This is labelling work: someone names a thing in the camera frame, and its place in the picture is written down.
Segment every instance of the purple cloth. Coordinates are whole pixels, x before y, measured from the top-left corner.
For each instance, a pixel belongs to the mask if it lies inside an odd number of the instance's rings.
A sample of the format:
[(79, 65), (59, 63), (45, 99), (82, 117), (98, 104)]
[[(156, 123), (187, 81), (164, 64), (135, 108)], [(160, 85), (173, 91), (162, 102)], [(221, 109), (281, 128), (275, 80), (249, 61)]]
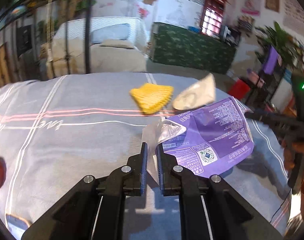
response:
[(245, 117), (232, 97), (169, 119), (187, 130), (165, 141), (164, 152), (196, 175), (221, 174), (252, 153)]
[(264, 73), (266, 73), (268, 75), (272, 75), (278, 57), (279, 57), (278, 52), (276, 51), (276, 49), (273, 46), (271, 46), (269, 56), (268, 56), (267, 60), (263, 63), (262, 69), (263, 69)]

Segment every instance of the white pillow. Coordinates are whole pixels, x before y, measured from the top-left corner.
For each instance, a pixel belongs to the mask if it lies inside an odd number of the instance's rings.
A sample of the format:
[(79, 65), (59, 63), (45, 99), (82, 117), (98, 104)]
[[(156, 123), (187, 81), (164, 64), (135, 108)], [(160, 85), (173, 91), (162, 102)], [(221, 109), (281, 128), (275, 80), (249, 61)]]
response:
[(101, 45), (101, 47), (134, 49), (134, 46), (130, 41), (105, 40), (100, 45)]
[(130, 24), (115, 24), (103, 28), (99, 28), (91, 32), (92, 43), (101, 43), (107, 39), (127, 40), (130, 33)]

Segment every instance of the bed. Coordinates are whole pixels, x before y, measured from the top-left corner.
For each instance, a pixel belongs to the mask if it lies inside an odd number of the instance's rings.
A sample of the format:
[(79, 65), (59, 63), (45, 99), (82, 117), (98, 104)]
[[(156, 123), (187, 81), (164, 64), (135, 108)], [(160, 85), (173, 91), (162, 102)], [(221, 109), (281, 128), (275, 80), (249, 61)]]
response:
[[(113, 26), (127, 25), (128, 30), (115, 29)], [(52, 59), (55, 77), (68, 74), (66, 63), (66, 44), (65, 44), (66, 23), (62, 24), (52, 41)], [(68, 51), (69, 67), (71, 74), (85, 74), (84, 60), (84, 36), (85, 19), (72, 20), (68, 22)], [(99, 39), (95, 40), (95, 32), (102, 31)], [(146, 59), (145, 51), (147, 44), (147, 32), (145, 24), (140, 18), (135, 17), (94, 17), (90, 20), (90, 68), (92, 73), (100, 72), (145, 72)], [(103, 38), (115, 39), (114, 44), (102, 46)], [(43, 51), (41, 57), (48, 57), (46, 53), (47, 45), (41, 46)], [(49, 79), (54, 77), (52, 64), (47, 60), (47, 76)]]
[[(142, 84), (174, 87), (177, 96), (193, 78), (148, 73), (67, 75), (46, 82), (26, 81), (0, 89), (0, 156), (7, 178), (0, 189), (0, 218), (5, 212), (37, 220), (83, 176), (108, 175), (141, 147), (142, 129), (166, 111), (141, 114), (129, 91)], [(217, 100), (228, 95), (217, 89)], [(253, 153), (222, 177), (268, 221), (286, 198), (283, 149), (266, 126), (248, 121)], [(271, 224), (281, 233), (290, 197)], [(147, 176), (146, 195), (127, 197), (123, 239), (180, 239), (177, 197), (162, 197)]]

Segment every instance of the beige blanket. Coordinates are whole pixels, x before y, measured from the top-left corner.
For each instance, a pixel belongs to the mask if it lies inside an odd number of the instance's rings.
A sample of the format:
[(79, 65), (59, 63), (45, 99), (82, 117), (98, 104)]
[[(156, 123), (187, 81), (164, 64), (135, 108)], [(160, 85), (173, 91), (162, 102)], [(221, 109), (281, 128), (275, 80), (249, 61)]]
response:
[[(79, 38), (69, 40), (69, 65), (71, 74), (85, 74), (84, 41)], [(56, 77), (67, 75), (65, 43), (56, 39), (52, 43), (53, 68)], [(50, 62), (47, 62), (47, 76), (53, 78)], [(145, 72), (146, 60), (137, 49), (90, 46), (90, 68), (92, 73), (100, 72)]]

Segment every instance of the yellow sponge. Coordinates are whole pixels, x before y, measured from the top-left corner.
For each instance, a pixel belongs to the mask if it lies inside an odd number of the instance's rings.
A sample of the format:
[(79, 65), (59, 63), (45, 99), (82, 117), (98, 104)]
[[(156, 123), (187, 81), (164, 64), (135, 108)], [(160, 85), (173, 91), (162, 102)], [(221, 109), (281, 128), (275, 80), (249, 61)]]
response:
[(135, 99), (144, 114), (154, 114), (162, 109), (170, 100), (174, 88), (145, 83), (140, 88), (130, 90), (130, 95)]

